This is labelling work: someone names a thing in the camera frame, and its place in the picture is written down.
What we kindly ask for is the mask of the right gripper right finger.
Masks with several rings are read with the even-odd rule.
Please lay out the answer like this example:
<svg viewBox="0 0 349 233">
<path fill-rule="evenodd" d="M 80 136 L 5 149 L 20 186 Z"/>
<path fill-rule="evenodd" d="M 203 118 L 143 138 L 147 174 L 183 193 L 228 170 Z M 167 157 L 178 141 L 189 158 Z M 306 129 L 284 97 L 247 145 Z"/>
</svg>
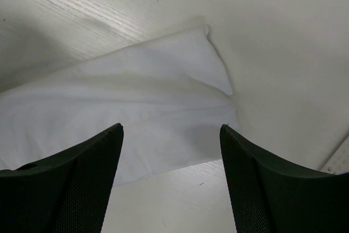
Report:
<svg viewBox="0 0 349 233">
<path fill-rule="evenodd" d="M 228 125 L 220 148 L 238 232 L 348 232 L 348 174 L 292 163 Z"/>
</svg>

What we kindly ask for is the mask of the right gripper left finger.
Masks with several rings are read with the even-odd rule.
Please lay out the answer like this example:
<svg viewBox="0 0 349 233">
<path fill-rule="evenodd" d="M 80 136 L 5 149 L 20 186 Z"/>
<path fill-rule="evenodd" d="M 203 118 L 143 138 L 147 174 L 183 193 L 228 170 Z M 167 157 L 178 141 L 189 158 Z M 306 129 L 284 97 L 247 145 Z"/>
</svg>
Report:
<svg viewBox="0 0 349 233">
<path fill-rule="evenodd" d="M 115 124 L 59 153 L 1 171 L 1 232 L 101 232 L 124 138 Z"/>
</svg>

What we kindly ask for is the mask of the white skirt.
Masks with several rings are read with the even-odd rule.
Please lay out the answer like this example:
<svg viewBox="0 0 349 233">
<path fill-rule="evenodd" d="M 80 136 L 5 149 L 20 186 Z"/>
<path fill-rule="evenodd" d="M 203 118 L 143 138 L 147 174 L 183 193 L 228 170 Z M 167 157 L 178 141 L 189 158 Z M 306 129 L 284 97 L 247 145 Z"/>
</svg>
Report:
<svg viewBox="0 0 349 233">
<path fill-rule="evenodd" d="M 132 45 L 1 94 L 1 168 L 17 169 L 120 123 L 115 185 L 221 157 L 238 128 L 205 26 Z"/>
</svg>

